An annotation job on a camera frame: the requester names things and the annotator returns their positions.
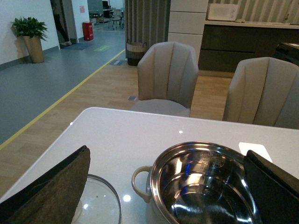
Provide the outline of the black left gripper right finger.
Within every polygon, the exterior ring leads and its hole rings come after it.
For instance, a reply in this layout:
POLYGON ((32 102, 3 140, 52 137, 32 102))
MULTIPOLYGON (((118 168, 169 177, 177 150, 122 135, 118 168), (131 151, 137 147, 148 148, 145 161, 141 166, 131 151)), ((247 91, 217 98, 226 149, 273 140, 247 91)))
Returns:
POLYGON ((299 180, 249 150, 243 159, 245 179, 264 224, 299 222, 299 180))

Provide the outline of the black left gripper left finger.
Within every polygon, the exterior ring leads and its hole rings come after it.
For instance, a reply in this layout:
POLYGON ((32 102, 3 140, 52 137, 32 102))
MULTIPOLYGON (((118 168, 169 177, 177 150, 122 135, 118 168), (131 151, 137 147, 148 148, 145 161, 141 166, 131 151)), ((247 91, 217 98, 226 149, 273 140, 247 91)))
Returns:
POLYGON ((2 224, 70 224, 90 167, 82 146, 24 189, 0 204, 2 224))

